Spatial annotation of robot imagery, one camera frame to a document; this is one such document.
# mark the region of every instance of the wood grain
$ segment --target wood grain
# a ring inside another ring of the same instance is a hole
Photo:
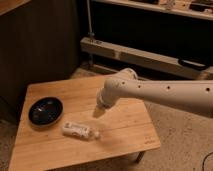
[[[0,0],[0,15],[5,14],[30,0]]]
[[[10,171],[48,170],[160,147],[143,101],[121,99],[105,115],[92,117],[104,76],[33,84],[28,87],[10,163]],[[28,121],[30,106],[45,96],[60,98],[62,118],[49,129],[36,131]],[[63,136],[65,121],[90,125],[100,140]]]

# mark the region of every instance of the black panel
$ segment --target black panel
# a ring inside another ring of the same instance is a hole
[[[96,39],[213,65],[213,22],[92,3]]]

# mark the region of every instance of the shelf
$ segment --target shelf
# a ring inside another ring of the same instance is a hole
[[[107,3],[107,4],[120,5],[120,6],[126,6],[126,7],[137,8],[137,9],[156,11],[156,12],[176,14],[176,15],[187,16],[187,17],[192,17],[192,18],[213,20],[213,14],[206,13],[206,12],[197,12],[197,11],[193,11],[190,9],[186,10],[186,7],[189,6],[189,2],[187,2],[185,4],[184,3],[185,1],[174,1],[174,3],[176,3],[176,7],[174,5],[172,9],[166,8],[166,6],[167,6],[166,1],[165,1],[165,3],[161,3],[161,1],[160,1],[159,5],[130,1],[130,0],[93,0],[93,1]]]
[[[3,15],[30,0],[0,0],[0,15]]]

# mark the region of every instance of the floor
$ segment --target floor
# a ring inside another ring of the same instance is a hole
[[[79,68],[71,78],[97,75]],[[213,151],[213,119],[145,102],[162,146],[147,151],[139,164],[137,154],[76,165],[54,171],[200,171],[202,160]],[[0,120],[0,171],[7,171],[17,126]],[[205,163],[213,171],[213,155]]]

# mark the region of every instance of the black bowl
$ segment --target black bowl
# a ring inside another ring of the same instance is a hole
[[[29,120],[38,126],[49,125],[59,119],[62,110],[63,105],[59,99],[46,97],[32,105]]]

